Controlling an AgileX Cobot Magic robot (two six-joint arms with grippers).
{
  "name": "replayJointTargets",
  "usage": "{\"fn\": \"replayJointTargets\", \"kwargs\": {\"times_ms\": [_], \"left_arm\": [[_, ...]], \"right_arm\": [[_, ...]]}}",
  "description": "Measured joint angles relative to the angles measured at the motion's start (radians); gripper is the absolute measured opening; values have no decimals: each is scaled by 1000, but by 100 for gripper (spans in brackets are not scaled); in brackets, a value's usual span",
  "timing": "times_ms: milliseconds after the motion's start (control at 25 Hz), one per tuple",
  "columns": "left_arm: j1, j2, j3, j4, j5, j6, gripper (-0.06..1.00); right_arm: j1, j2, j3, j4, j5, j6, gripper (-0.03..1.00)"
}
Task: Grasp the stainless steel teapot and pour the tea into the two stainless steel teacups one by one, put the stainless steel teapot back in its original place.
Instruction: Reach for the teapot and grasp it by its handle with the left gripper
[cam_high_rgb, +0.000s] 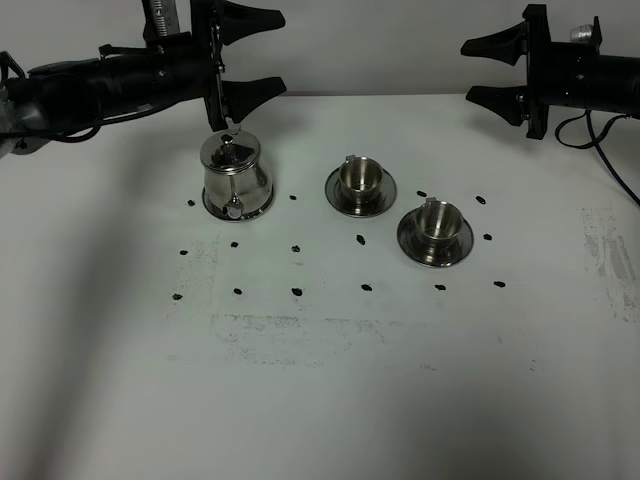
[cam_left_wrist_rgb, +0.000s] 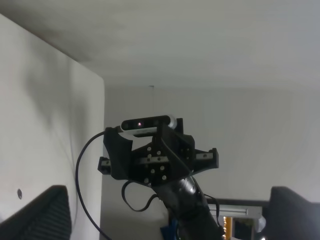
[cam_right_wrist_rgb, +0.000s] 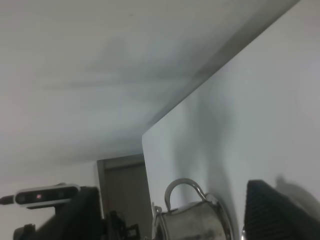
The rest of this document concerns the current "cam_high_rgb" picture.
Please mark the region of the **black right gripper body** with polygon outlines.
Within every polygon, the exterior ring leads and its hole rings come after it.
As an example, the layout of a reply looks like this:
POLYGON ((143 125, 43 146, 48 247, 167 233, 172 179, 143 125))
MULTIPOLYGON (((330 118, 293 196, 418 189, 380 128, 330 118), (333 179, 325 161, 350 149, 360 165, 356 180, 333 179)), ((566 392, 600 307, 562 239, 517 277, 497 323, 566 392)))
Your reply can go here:
POLYGON ((543 73, 550 58, 551 36, 547 7, 529 4, 523 12, 522 51, 526 56, 525 114, 527 137, 543 139, 548 128, 550 105, 544 100, 543 73))

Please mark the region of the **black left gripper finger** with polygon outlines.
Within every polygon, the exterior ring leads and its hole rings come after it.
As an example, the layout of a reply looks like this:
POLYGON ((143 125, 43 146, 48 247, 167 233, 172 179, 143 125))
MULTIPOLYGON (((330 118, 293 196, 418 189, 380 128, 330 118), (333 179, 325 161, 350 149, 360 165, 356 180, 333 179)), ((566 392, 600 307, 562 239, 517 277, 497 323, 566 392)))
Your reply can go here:
POLYGON ((284 94, 287 87, 281 77, 267 77, 253 81, 223 81, 222 92, 227 117, 241 123, 264 103, 284 94))
POLYGON ((286 20, 279 10, 222 2, 221 38, 225 46, 248 36, 283 28, 286 20))

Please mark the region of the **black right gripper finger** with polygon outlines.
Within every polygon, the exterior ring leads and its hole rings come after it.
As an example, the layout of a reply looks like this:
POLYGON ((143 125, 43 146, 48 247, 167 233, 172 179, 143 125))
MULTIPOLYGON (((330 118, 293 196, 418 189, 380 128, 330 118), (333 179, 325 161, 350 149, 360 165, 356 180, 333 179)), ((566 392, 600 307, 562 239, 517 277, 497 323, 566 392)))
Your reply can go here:
POLYGON ((466 100, 500 116, 511 126, 520 126, 525 120, 526 88, 473 86, 466 100))
POLYGON ((466 40, 460 53, 466 57, 488 58, 514 66, 524 54, 525 23, 495 34, 466 40))

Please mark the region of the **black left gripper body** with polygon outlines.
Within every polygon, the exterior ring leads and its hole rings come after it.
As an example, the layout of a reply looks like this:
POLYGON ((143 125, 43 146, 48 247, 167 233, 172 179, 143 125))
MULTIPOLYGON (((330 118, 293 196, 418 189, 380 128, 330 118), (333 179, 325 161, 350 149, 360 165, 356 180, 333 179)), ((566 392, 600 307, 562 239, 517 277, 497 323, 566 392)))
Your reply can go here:
POLYGON ((208 122, 213 131, 226 130, 227 107, 221 80, 225 71, 221 51, 227 30, 226 1, 191 0, 190 15, 208 122))

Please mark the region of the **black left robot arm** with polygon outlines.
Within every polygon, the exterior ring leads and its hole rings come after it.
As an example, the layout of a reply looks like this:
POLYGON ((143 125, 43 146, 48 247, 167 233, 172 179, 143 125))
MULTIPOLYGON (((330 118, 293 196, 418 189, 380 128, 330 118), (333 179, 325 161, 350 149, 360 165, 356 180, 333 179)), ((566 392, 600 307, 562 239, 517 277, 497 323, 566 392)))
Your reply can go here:
POLYGON ((283 94, 284 81, 228 81, 222 50, 281 29, 279 10, 230 1, 193 1, 191 28, 180 27, 173 1, 145 1, 144 46, 100 47, 96 58, 24 71, 1 54, 1 151, 29 153, 48 142, 80 143, 102 128, 201 99, 212 131, 241 123, 283 94))

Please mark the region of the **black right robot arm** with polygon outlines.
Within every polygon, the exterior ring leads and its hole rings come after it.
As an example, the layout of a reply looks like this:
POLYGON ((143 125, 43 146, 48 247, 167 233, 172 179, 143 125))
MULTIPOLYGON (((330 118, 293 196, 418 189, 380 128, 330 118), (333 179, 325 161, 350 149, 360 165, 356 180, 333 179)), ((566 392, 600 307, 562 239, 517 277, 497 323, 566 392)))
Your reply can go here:
POLYGON ((526 83, 516 87, 473 86, 466 100, 497 114, 512 126, 528 126, 531 139, 544 138, 549 108, 639 116, 639 60, 600 53, 599 20, 589 24, 585 40, 551 39, 544 4, 530 4, 523 21, 498 33, 469 39, 466 57, 497 60, 511 66, 526 59, 526 83))

